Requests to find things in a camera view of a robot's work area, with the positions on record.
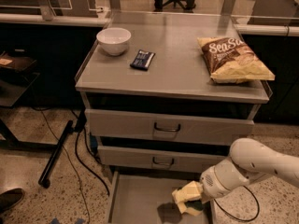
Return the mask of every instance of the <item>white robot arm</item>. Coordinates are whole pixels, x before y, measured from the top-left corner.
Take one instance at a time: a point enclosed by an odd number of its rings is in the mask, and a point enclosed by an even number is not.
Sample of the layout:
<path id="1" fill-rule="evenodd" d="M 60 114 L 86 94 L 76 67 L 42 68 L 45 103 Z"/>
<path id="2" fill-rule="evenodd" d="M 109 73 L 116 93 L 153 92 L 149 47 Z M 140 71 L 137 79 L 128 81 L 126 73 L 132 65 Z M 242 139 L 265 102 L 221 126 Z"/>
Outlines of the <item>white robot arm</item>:
<path id="1" fill-rule="evenodd" d="M 199 182 L 174 191 L 173 197 L 183 212 L 187 201 L 200 199 L 206 203 L 272 175 L 299 188 L 299 158 L 276 152 L 256 140 L 240 138 L 232 143 L 226 159 L 205 170 Z"/>

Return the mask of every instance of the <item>gray cabinet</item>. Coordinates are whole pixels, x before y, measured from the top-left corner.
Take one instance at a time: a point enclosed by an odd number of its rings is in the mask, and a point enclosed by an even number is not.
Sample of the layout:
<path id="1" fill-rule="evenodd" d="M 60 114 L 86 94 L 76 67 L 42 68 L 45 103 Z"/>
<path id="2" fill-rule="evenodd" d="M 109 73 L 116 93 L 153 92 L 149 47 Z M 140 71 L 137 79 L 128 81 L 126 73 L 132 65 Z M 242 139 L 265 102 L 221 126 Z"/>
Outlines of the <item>gray cabinet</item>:
<path id="1" fill-rule="evenodd" d="M 197 45 L 197 37 L 238 37 L 230 20 L 121 12 L 114 14 L 110 26 L 132 33 L 130 48 L 110 57 L 95 43 L 76 85 L 103 164 L 148 170 L 147 178 L 151 171 L 160 171 L 176 179 L 178 172 L 199 174 L 223 160 L 236 138 L 250 134 L 257 110 L 269 100 L 263 84 L 215 84 Z M 140 49 L 155 52 L 147 72 L 130 67 Z M 145 185 L 136 187 L 139 175 L 130 178 L 132 189 Z M 153 197 L 159 195 L 159 188 L 154 190 Z M 112 192 L 111 199 L 117 199 Z M 170 192 L 166 195 L 171 202 Z M 117 212 L 113 200 L 110 217 Z M 158 217 L 159 207 L 153 209 L 147 212 Z"/>

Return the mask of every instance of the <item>sea salt chips bag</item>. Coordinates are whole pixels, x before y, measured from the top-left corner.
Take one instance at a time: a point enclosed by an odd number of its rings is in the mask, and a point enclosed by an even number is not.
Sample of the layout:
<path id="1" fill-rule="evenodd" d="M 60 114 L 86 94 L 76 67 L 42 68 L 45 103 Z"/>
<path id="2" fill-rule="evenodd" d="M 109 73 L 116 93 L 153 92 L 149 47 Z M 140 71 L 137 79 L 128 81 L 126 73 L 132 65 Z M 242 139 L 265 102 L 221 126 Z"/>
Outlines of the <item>sea salt chips bag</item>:
<path id="1" fill-rule="evenodd" d="M 197 38 L 210 77 L 216 83 L 274 80 L 274 74 L 243 41 L 230 37 Z"/>

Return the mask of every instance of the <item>cable cord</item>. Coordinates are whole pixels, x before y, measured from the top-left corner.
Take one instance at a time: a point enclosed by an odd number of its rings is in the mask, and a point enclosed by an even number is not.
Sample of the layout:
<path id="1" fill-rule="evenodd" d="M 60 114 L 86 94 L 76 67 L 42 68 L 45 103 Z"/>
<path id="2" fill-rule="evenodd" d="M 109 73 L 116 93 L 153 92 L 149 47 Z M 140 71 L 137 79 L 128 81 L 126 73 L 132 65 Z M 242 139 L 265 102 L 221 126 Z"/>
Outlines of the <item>cable cord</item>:
<path id="1" fill-rule="evenodd" d="M 87 141 L 86 141 L 86 130 L 85 128 L 83 129 L 84 130 L 84 138 L 85 138 L 85 145 L 87 146 Z M 105 189 L 106 189 L 106 192 L 107 192 L 107 195 L 110 196 L 110 191 L 109 191 L 109 188 L 106 184 L 106 182 L 104 181 L 104 179 L 102 177 L 100 177 L 98 174 L 96 174 L 90 167 L 88 167 L 82 160 L 81 158 L 79 157 L 78 155 L 78 140 L 76 142 L 76 145 L 75 145 L 75 154 L 76 154 L 76 157 L 78 159 L 78 161 L 89 171 L 91 172 L 95 177 L 97 177 L 101 182 L 102 184 L 104 185 Z"/>
<path id="2" fill-rule="evenodd" d="M 36 102 L 36 104 L 38 105 L 38 103 L 37 103 L 37 99 L 36 99 L 36 93 L 35 93 L 35 91 L 34 91 L 34 89 L 33 89 L 32 87 L 31 87 L 31 91 L 32 91 L 32 94 L 33 94 L 33 96 L 34 96 L 35 102 Z M 37 108 L 37 109 L 34 109 L 34 110 L 39 111 L 39 112 L 42 114 L 42 116 L 43 116 L 44 120 L 46 121 L 46 124 L 47 124 L 47 126 L 48 126 L 50 132 L 51 132 L 52 135 L 55 137 L 55 139 L 58 141 L 59 138 L 55 135 L 54 131 L 53 131 L 52 128 L 50 127 L 50 124 L 49 124 L 49 122 L 48 122 L 48 120 L 47 120 L 47 118 L 46 118 L 46 115 L 45 115 L 45 113 L 44 113 L 44 110 L 41 109 L 41 108 Z M 64 149 L 64 152 L 65 152 L 65 154 L 66 154 L 66 157 L 67 157 L 68 160 L 69 160 L 69 163 L 71 164 L 71 166 L 72 166 L 72 168 L 74 169 L 75 174 L 76 174 L 76 176 L 77 176 L 77 178 L 78 178 L 79 191 L 80 191 L 80 194 L 81 194 L 81 196 L 82 196 L 82 199 L 83 199 L 83 202 L 84 202 L 84 205 L 85 205 L 85 209 L 86 209 L 86 212 L 87 212 L 87 216 L 88 216 L 88 221 L 87 221 L 87 223 L 90 223 L 90 221 L 91 221 L 91 215 L 90 215 L 90 211 L 89 211 L 89 209 L 88 209 L 88 205 L 87 205 L 87 203 L 86 203 L 85 196 L 84 196 L 84 194 L 83 194 L 82 180 L 81 180 L 81 178 L 80 178 L 80 176 L 79 176 L 79 174 L 78 174 L 78 171 L 77 171 L 77 169 L 75 168 L 73 162 L 71 161 L 71 159 L 70 159 L 70 157 L 69 157 L 69 155 L 68 155 L 68 152 L 67 152 L 67 150 L 66 150 L 66 148 L 65 148 L 64 146 L 63 146 L 63 149 Z"/>
<path id="3" fill-rule="evenodd" d="M 96 155 L 94 155 L 94 154 L 92 153 L 92 151 L 91 151 L 91 150 L 89 149 L 89 147 L 88 147 L 88 144 L 87 144 L 87 134 L 86 134 L 86 129 L 85 129 L 85 127 L 84 127 L 83 131 L 84 131 L 84 143 L 85 143 L 85 147 L 86 147 L 87 151 L 89 152 L 89 154 L 94 158 L 94 160 L 95 160 L 97 163 L 103 165 L 102 162 L 101 162 L 101 160 L 100 160 L 100 158 L 96 157 Z"/>
<path id="4" fill-rule="evenodd" d="M 246 189 L 246 190 L 252 195 L 252 197 L 254 198 L 254 200 L 255 200 L 255 202 L 256 202 L 256 205 L 257 205 L 257 213 L 256 213 L 256 215 L 255 215 L 253 218 L 250 218 L 250 219 L 240 219 L 240 218 L 238 218 L 238 217 L 235 217 L 235 216 L 233 216 L 232 214 L 228 213 L 223 207 L 221 207 L 220 204 L 219 204 L 216 200 L 214 200 L 214 202 L 215 202 L 215 204 L 220 208 L 220 210 L 221 210 L 226 216 L 230 217 L 231 219 L 234 219 L 234 220 L 239 221 L 239 222 L 251 222 L 252 220 L 256 219 L 256 218 L 260 215 L 260 204 L 259 204 L 259 201 L 257 200 L 257 198 L 255 197 L 255 195 L 253 194 L 253 192 L 252 192 L 249 188 L 247 188 L 247 187 L 245 187 L 245 186 L 243 186 L 243 188 Z"/>

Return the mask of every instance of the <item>terrazzo floor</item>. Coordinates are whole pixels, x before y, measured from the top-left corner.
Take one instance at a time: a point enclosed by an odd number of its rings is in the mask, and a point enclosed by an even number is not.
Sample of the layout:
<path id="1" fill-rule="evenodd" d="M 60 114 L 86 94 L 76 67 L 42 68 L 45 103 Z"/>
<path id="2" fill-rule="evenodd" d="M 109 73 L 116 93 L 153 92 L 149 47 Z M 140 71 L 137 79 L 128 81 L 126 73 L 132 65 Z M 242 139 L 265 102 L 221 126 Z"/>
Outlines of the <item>terrazzo floor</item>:
<path id="1" fill-rule="evenodd" d="M 68 109 L 50 109 L 42 113 L 31 107 L 16 107 L 0 109 L 0 117 L 19 140 L 51 144 L 56 144 L 51 131 L 60 136 L 69 120 L 76 123 L 76 117 Z M 6 224 L 105 223 L 107 191 L 99 179 L 78 162 L 75 155 L 77 135 L 72 133 L 67 137 L 48 189 L 39 186 L 37 181 L 49 154 L 0 149 L 0 192 L 23 188 L 26 193 L 18 205 L 0 215 Z M 250 137 L 276 151 L 299 157 L 298 126 L 256 123 Z M 87 151 L 84 133 L 78 138 L 78 155 L 110 188 L 105 168 Z M 249 188 L 260 204 L 260 214 L 250 223 L 299 223 L 299 189 L 276 177 L 249 185 Z M 241 219 L 252 218 L 257 212 L 256 203 L 244 188 L 218 199 L 218 203 Z M 215 214 L 218 224 L 239 223 L 216 205 Z"/>

